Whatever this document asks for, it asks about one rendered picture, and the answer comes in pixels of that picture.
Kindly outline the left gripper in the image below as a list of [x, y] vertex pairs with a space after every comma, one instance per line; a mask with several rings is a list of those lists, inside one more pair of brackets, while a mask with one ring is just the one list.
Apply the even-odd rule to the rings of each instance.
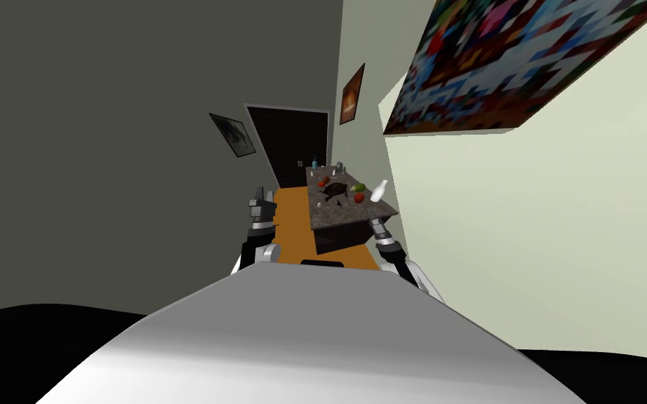
[[274, 192], [268, 191], [267, 200], [265, 200], [264, 188], [258, 187], [256, 189], [254, 199], [249, 201], [252, 223], [273, 223], [276, 207], [277, 204], [274, 202]]

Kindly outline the dark marble table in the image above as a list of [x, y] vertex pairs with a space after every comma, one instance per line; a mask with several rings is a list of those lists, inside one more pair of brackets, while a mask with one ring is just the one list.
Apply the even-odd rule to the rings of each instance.
[[[363, 193], [365, 200], [356, 204], [350, 189], [353, 185], [361, 183], [346, 171], [339, 171], [333, 166], [318, 167], [315, 170], [307, 169], [307, 198], [310, 229], [314, 235], [316, 253], [318, 255], [331, 253], [336, 250], [363, 245], [373, 237], [374, 233], [369, 224], [369, 211], [372, 210], [386, 222], [398, 214], [390, 204], [384, 200], [377, 203], [371, 202], [371, 190], [366, 186]], [[324, 201], [326, 195], [319, 192], [319, 181], [342, 182], [349, 186], [348, 197], [341, 195]]]

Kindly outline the black flat dish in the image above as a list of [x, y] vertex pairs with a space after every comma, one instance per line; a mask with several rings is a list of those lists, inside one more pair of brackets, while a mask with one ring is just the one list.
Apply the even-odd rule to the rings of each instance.
[[336, 196], [344, 195], [348, 197], [349, 186], [346, 183], [342, 182], [329, 182], [324, 185], [322, 189], [319, 190], [322, 194], [325, 194], [326, 197], [324, 201], [328, 202]]

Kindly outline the black door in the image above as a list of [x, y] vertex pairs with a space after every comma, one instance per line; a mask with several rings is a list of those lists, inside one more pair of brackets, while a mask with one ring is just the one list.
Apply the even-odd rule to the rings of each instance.
[[328, 161], [329, 113], [246, 106], [280, 188], [307, 184], [307, 169]]

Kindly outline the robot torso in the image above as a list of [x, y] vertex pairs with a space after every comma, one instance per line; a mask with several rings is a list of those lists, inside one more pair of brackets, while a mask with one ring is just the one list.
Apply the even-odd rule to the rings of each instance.
[[388, 271], [257, 263], [126, 328], [37, 404], [584, 404]]

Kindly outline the dark grey wall picture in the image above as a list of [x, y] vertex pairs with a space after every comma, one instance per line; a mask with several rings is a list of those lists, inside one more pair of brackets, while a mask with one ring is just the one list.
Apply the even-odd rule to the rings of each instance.
[[242, 122], [217, 114], [209, 114], [209, 116], [237, 158], [256, 152], [255, 146]]

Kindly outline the orange brown wall picture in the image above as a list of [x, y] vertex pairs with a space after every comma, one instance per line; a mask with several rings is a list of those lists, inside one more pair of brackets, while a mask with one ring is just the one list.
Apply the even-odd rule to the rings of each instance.
[[365, 63], [356, 70], [356, 73], [342, 89], [342, 102], [340, 105], [340, 124], [353, 121], [356, 116], [359, 94], [363, 81]]

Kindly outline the large colourful mosaic wall picture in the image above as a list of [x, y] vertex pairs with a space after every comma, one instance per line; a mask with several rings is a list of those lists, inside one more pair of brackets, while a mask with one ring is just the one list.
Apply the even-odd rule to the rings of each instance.
[[436, 0], [384, 134], [511, 130], [647, 23], [647, 0]]

